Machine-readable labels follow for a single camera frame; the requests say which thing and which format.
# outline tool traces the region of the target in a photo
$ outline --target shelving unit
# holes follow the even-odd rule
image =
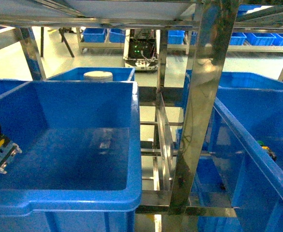
[[[207,155],[202,151],[206,129],[211,116],[212,107],[218,89],[223,65],[228,51],[259,51],[259,52],[283,52],[283,47],[263,47],[263,46],[231,46],[229,47],[229,39],[231,33],[236,31],[259,31],[270,32],[277,31],[283,33],[283,27],[275,27],[276,22],[272,23],[251,23],[246,21],[236,22],[236,15],[238,11],[239,1],[226,1],[226,4],[220,5],[219,12],[221,17],[216,16],[216,20],[211,20],[215,17],[214,14],[208,14],[207,9],[216,8],[221,1],[207,1],[201,4],[201,1],[196,0],[195,15],[197,17],[194,21],[191,19],[183,20],[179,12],[175,12],[173,20],[166,19],[144,19],[144,18],[95,18],[89,17],[84,14],[87,12],[84,5],[79,8],[72,8],[64,6],[61,3],[51,0],[33,0],[42,9],[45,6],[54,9],[57,12],[69,14],[69,17],[50,17],[50,16],[2,16],[0,15],[1,25],[15,25],[15,26],[71,26],[71,27],[102,27],[114,28],[117,24],[122,29],[160,29],[160,49],[159,49],[159,68],[156,87],[140,87],[140,106],[153,106],[156,108],[156,115],[154,122],[141,122],[141,125],[153,125],[154,142],[151,147],[143,146],[147,142],[142,141],[141,155],[153,157],[153,176],[148,177],[154,182],[154,190],[143,190],[141,205],[136,209],[137,224],[142,220],[141,215],[153,215],[153,229],[156,231],[164,232],[177,232],[181,231],[183,226],[182,222],[187,217],[236,217],[233,207],[230,206],[229,199],[225,194],[210,197],[213,199],[212,206],[202,206],[197,197],[190,196],[190,191],[194,176],[197,169],[197,164],[200,156]],[[114,1],[103,1],[104,4]],[[118,2],[130,2],[132,6],[135,3],[144,4],[169,4],[173,2],[175,5],[184,5],[185,11],[192,6],[190,0],[119,0]],[[256,2],[253,0],[244,1],[247,4]],[[192,76],[193,83],[190,86],[190,94],[188,98],[188,105],[184,120],[179,122],[169,123],[166,116],[166,107],[179,107],[179,102],[182,100],[182,89],[165,87],[165,69],[168,45],[167,36],[168,30],[199,30],[204,34],[210,36],[211,30],[215,24],[216,27],[216,40],[212,41],[211,46],[204,47],[197,39],[195,46],[189,47],[188,63],[186,68],[186,75]],[[45,79],[43,69],[41,66],[40,56],[35,55],[38,53],[37,45],[35,43],[33,33],[30,28],[27,29],[11,29],[12,34],[9,38],[14,38],[13,34],[22,34],[22,37],[15,42],[27,41],[23,44],[23,49],[29,68],[31,70],[34,80]],[[80,48],[84,48],[81,40],[81,35],[77,35]],[[88,44],[89,47],[98,47],[102,44]],[[104,43],[104,48],[121,48],[121,44]],[[174,150],[173,140],[170,132],[171,125],[183,125],[183,136],[189,136],[190,139],[181,140],[180,147],[186,149]],[[159,173],[158,161],[162,161],[163,173]]]

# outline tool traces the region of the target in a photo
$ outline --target plastic bin rim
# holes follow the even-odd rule
[[[58,77],[59,75],[63,75],[64,73],[68,73],[68,72],[72,72],[74,70],[80,70],[80,69],[111,69],[112,70],[119,70],[119,69],[122,69],[122,70],[131,70],[130,72],[130,75],[128,76],[128,79],[127,81],[131,81],[132,80],[132,77],[134,76],[135,74],[135,71],[136,69],[135,68],[126,68],[126,67],[76,67],[76,68],[72,68],[70,70],[67,70],[65,72],[61,72],[61,73],[58,73],[56,75],[53,75],[51,77],[49,77],[47,80],[48,81],[56,81],[56,80],[51,80],[52,78],[54,77]]]
[[[24,86],[47,83],[47,85],[63,85],[70,82],[30,81],[0,95],[0,99],[20,90]],[[80,84],[97,85],[98,82],[80,82]],[[139,97],[138,84],[134,81],[109,82],[105,85],[132,85],[131,125],[129,139],[129,153],[127,162],[127,185],[123,190],[52,190],[52,189],[0,189],[0,217],[25,216],[32,211],[113,211],[128,212],[135,210],[142,196],[141,170],[133,170],[134,164],[141,165],[140,129],[139,126]],[[46,204],[57,204],[56,208],[48,208]]]
[[[248,154],[258,165],[266,179],[275,188],[283,200],[282,169],[267,155],[247,129],[234,117],[234,115],[217,97],[214,102],[214,108],[233,131],[237,139],[246,148]]]

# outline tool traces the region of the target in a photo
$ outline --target warehouse floor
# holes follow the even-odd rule
[[[38,46],[40,47],[40,28],[33,28]],[[75,67],[123,67],[122,50],[95,50],[88,49],[81,52],[76,34],[65,34],[75,58],[71,58],[58,30],[45,29],[44,58],[43,66],[47,77],[70,70]],[[165,85],[168,87],[182,87],[187,57],[182,52],[170,52],[167,60]],[[283,67],[283,54],[275,53],[228,53],[224,65],[225,72],[251,72],[258,73],[273,79],[277,79]],[[136,81],[139,86],[156,86],[157,73],[136,74]],[[0,50],[0,79],[31,80],[21,46],[15,43]],[[179,109],[168,108],[169,121],[178,121]],[[154,107],[141,107],[141,121],[154,121]],[[172,127],[172,134],[175,140],[176,127]],[[141,139],[151,140],[153,137],[152,126],[141,127]],[[142,158],[143,176],[152,176],[152,158]],[[143,182],[144,189],[153,189],[152,180]],[[142,220],[154,220],[151,217],[138,216]],[[152,226],[147,223],[137,224],[137,231],[152,231]]]

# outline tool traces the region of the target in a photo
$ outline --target metal shelf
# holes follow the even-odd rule
[[[178,15],[174,20],[164,19],[135,19],[135,18],[95,18],[86,17],[80,11],[72,7],[64,6],[52,0],[33,0],[39,2],[42,7],[47,6],[60,13],[66,13],[67,17],[49,17],[49,16],[16,16],[0,15],[1,25],[12,26],[61,26],[61,27],[102,27],[102,28],[120,28],[120,29],[160,29],[160,49],[159,49],[159,68],[156,87],[140,87],[141,105],[155,106],[155,122],[144,122],[143,125],[153,123],[155,127],[154,142],[149,147],[142,147],[141,154],[153,157],[153,180],[154,190],[143,191],[140,207],[136,210],[137,214],[160,215],[155,217],[155,224],[158,231],[181,231],[182,220],[184,216],[217,216],[217,217],[236,217],[233,207],[230,205],[229,198],[226,195],[213,197],[216,199],[211,207],[202,207],[198,203],[198,198],[190,197],[190,191],[199,157],[204,142],[206,129],[212,112],[213,102],[218,89],[223,65],[228,51],[239,52],[283,52],[283,47],[276,46],[228,46],[229,39],[233,30],[246,32],[280,32],[283,33],[283,27],[273,23],[251,23],[236,22],[239,1],[226,1],[226,4],[220,4],[220,0],[191,1],[191,0],[169,0],[168,2],[177,2],[178,4],[198,3],[195,6],[194,20],[184,20],[182,15]],[[166,3],[164,0],[118,0],[118,2],[157,2]],[[255,3],[255,0],[245,0],[242,3]],[[207,9],[216,8],[220,4],[220,11],[224,14],[208,14]],[[283,4],[282,1],[276,1],[276,4]],[[165,107],[179,106],[182,100],[181,88],[168,88],[164,86],[165,69],[167,58],[168,30],[199,30],[198,36],[211,37],[213,40],[210,46],[205,47],[200,39],[197,39],[195,46],[189,47],[188,63],[186,75],[192,75],[190,85],[190,95],[188,98],[187,111],[183,121],[183,136],[189,139],[181,140],[180,147],[186,149],[174,150],[170,134],[170,126],[178,125],[179,122],[169,123],[166,117]],[[45,78],[41,59],[38,54],[37,45],[34,40],[31,29],[13,29],[3,32],[8,40],[2,47],[9,43],[20,41],[33,79]],[[81,48],[85,46],[81,42],[81,36],[78,35],[78,42]],[[95,47],[101,44],[90,44]],[[122,46],[121,44],[104,43],[105,48],[114,48]],[[169,46],[170,49],[183,49],[181,46]],[[159,173],[158,158],[162,160],[163,172]]]

